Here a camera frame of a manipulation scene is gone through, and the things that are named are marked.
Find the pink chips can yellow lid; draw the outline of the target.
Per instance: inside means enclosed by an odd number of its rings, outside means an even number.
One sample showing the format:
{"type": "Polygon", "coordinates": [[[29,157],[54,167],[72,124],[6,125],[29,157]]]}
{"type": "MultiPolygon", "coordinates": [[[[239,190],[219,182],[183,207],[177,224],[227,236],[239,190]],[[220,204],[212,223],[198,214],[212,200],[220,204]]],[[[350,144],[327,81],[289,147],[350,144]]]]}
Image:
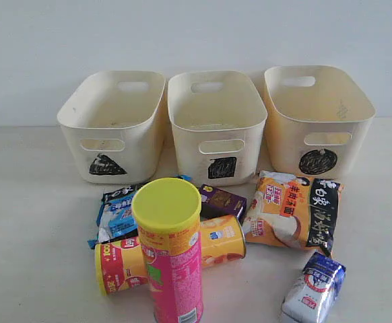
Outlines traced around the pink chips can yellow lid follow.
{"type": "Polygon", "coordinates": [[[201,195],[190,182],[160,178],[131,205],[157,322],[199,322],[203,315],[201,195]]]}

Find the blue instant noodle packet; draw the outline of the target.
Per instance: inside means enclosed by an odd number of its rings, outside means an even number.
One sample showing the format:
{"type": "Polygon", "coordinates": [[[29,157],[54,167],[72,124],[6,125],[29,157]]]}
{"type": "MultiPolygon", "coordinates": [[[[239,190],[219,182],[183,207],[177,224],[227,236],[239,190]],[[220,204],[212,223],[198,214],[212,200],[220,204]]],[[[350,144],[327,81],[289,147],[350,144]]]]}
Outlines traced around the blue instant noodle packet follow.
{"type": "Polygon", "coordinates": [[[98,234],[89,240],[97,244],[142,234],[142,242],[172,255],[192,246],[191,236],[199,230],[201,196],[193,183],[180,177],[158,178],[128,184],[102,196],[96,224],[98,234]]]}

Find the orange instant noodle packet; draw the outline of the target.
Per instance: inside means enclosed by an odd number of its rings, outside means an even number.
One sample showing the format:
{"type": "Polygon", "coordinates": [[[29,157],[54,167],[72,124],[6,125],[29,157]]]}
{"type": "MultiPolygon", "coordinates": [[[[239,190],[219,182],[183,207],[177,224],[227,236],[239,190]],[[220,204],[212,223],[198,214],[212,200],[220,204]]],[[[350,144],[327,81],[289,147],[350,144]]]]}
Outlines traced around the orange instant noodle packet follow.
{"type": "Polygon", "coordinates": [[[331,257],[342,189],[332,180],[260,171],[242,222],[245,240],[331,257]]]}

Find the blue white milk carton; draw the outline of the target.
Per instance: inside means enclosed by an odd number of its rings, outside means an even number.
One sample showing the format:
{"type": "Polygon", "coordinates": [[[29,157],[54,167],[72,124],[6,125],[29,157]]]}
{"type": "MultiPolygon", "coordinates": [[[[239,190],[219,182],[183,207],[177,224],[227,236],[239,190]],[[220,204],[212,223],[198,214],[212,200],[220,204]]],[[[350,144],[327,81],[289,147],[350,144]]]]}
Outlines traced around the blue white milk carton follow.
{"type": "Polygon", "coordinates": [[[345,276],[344,265],[314,252],[282,302],[280,321],[324,322],[345,276]]]}

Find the purple small box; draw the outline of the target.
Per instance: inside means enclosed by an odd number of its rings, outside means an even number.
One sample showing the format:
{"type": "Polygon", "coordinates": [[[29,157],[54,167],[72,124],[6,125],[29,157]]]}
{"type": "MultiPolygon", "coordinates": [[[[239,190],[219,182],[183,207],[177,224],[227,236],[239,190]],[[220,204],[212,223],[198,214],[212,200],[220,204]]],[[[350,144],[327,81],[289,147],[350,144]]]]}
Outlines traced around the purple small box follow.
{"type": "Polygon", "coordinates": [[[243,223],[247,209],[246,198],[206,184],[199,187],[199,193],[201,195],[200,216],[203,219],[233,215],[240,224],[243,223]]]}

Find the cream bin square mark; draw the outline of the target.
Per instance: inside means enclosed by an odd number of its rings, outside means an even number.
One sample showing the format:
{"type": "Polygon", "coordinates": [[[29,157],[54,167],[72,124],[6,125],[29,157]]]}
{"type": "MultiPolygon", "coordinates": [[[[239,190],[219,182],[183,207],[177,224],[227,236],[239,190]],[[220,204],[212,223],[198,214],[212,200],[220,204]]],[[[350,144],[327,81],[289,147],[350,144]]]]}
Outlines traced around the cream bin square mark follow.
{"type": "Polygon", "coordinates": [[[249,77],[175,75],[167,102],[179,173],[213,186],[244,184],[255,175],[267,110],[249,77]]]}

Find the cream bin triangle mark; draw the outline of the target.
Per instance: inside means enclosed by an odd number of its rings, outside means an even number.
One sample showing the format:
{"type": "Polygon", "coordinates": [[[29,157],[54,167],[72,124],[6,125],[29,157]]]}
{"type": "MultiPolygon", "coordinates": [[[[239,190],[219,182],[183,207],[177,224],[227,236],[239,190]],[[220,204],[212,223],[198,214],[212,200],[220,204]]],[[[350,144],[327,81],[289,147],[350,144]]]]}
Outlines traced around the cream bin triangle mark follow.
{"type": "Polygon", "coordinates": [[[102,71],[87,77],[57,121],[80,176],[94,184],[151,178],[162,151],[166,78],[153,71],[102,71]]]}

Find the cream bin circle mark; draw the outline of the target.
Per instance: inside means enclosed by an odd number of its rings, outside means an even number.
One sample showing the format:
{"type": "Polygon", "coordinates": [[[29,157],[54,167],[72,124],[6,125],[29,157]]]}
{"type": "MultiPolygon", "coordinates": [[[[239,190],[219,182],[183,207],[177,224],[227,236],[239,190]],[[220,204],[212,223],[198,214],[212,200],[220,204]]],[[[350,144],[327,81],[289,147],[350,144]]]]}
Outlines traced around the cream bin circle mark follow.
{"type": "Polygon", "coordinates": [[[264,72],[265,138],[272,167],[334,179],[354,166],[376,110],[344,71],[323,65],[264,72]]]}

